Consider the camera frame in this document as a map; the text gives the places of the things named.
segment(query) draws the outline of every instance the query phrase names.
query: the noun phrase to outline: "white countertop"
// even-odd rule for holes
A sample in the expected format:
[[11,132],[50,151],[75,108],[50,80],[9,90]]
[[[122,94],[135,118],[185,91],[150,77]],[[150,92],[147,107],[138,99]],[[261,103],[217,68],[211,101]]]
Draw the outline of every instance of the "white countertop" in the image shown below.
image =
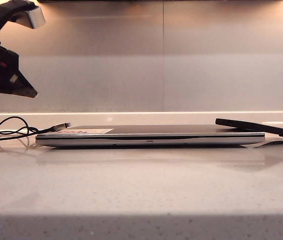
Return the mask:
[[0,240],[283,239],[278,141],[112,149],[0,142]]

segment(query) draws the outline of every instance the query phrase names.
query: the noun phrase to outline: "countertop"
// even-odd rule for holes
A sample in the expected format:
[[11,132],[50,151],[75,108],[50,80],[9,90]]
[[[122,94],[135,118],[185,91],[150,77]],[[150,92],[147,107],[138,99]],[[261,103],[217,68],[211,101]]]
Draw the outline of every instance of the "countertop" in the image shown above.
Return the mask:
[[235,147],[0,142],[0,240],[283,240],[283,138]]

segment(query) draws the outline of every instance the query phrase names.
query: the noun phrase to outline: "usb connector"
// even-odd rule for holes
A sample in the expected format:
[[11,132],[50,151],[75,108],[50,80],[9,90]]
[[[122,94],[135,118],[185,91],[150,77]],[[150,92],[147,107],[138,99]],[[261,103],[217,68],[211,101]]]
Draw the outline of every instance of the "usb connector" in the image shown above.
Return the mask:
[[55,132],[57,132],[57,131],[60,131],[60,130],[69,128],[70,126],[71,126],[71,123],[70,123],[70,122],[65,122],[65,123],[61,123],[61,124],[52,126],[52,128],[53,128],[53,130],[54,130]]

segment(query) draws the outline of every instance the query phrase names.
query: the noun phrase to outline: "phone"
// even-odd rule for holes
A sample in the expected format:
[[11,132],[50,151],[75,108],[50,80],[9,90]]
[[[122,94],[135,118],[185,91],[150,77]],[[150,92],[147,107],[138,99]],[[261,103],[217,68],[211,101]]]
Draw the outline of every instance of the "phone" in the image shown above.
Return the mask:
[[283,137],[283,128],[280,128],[280,127],[268,126],[268,125],[249,122],[249,121],[238,121],[238,120],[230,120],[230,119],[222,119],[222,118],[216,118],[215,123],[217,125],[234,127],[238,129],[247,129],[247,130],[252,130],[252,131],[257,131],[257,132],[278,134],[279,136]]

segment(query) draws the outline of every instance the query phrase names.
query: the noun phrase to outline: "silver laptop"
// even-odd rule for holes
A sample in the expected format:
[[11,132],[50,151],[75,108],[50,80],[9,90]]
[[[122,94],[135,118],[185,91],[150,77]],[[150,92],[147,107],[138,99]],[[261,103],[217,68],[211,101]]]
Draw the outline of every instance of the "silver laptop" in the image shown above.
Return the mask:
[[37,144],[50,147],[244,145],[264,140],[264,132],[220,125],[78,126],[36,136]]

